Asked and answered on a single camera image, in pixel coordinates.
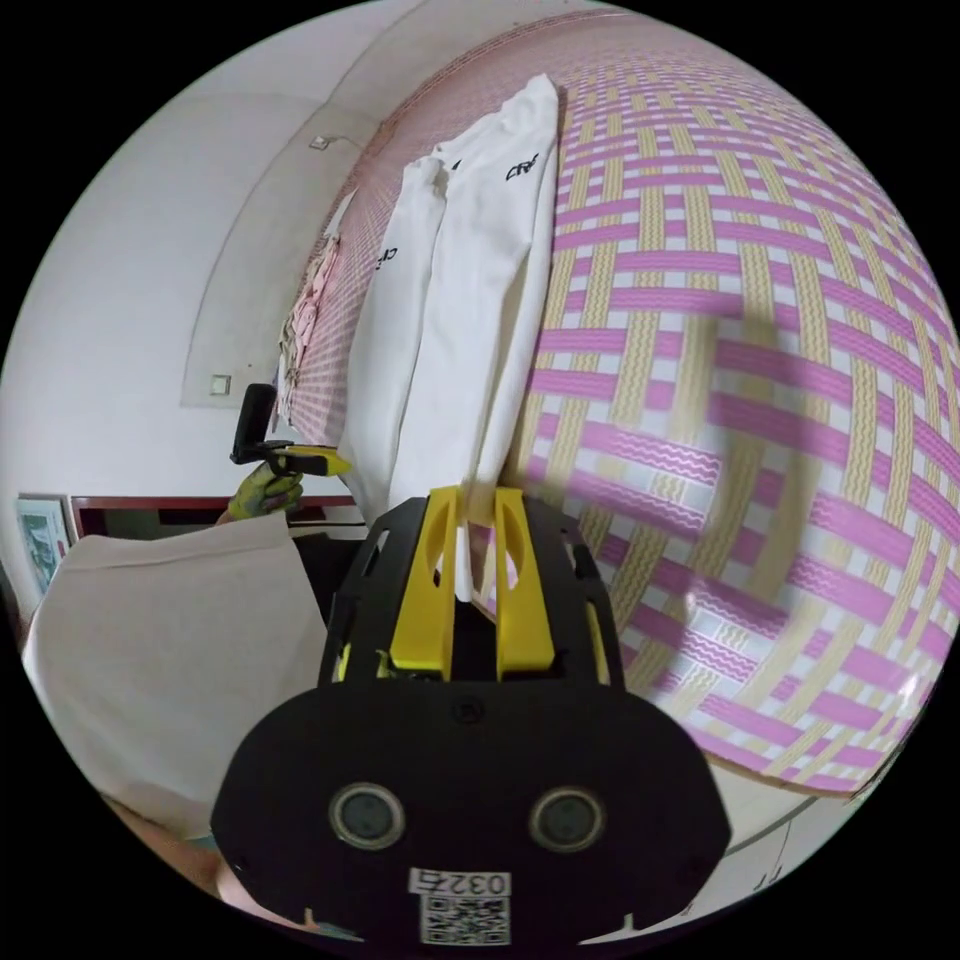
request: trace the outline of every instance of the picture frame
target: picture frame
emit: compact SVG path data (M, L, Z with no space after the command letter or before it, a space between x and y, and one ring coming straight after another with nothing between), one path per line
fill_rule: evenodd
M69 498L60 494L22 493L17 497L17 524L41 596L73 546L69 512Z

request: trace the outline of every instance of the beige cloth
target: beige cloth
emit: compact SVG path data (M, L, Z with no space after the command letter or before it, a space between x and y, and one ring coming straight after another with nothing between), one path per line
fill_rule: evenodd
M314 687L326 627L282 515L167 540L86 537L23 664L102 794L184 838L209 832L234 751Z

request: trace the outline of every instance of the yellow glove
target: yellow glove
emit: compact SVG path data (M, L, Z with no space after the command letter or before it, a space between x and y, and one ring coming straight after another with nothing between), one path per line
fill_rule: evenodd
M302 473L293 477L277 477L270 469L270 464L261 463L240 484L240 489L227 505L227 512L234 520L249 520L252 517L265 517L278 510L295 510L303 495L301 480Z

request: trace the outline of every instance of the pink woven mat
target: pink woven mat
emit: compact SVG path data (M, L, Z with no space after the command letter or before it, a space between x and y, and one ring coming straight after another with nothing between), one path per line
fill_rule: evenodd
M504 480L579 519L633 692L728 762L853 792L960 621L960 348L883 190L762 75L609 13L452 64L344 187L294 424L339 439L403 166L540 72L566 100L553 274Z

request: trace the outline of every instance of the white cloth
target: white cloth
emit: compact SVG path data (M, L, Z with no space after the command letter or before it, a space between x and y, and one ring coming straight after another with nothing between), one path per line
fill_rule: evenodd
M166 540L85 537L23 664L92 785L184 838L209 833L235 750L314 687L326 628L282 515Z
M347 412L339 453L347 487L368 524L387 509L400 422L420 344L437 230L445 200L438 159L403 171L347 365Z
M440 148L462 160L437 236L390 507L463 484L467 515L492 520L547 294L557 113L553 84L535 77L493 121ZM473 596L466 524L456 587L461 600Z
M458 484L472 516L492 512L547 293L557 125L556 89L540 75L418 161L439 164L432 185L410 182L408 192L405 174L388 232L406 223L432 261L408 303L368 294L351 347L341 453L354 466L347 484L368 524L410 497ZM434 185L446 198L439 218L427 213ZM385 252L393 246L385 241ZM382 266L379 274L390 264ZM371 290L383 286L375 274ZM390 330L389 346L377 346L376 327ZM457 596L469 600L465 524L456 581Z

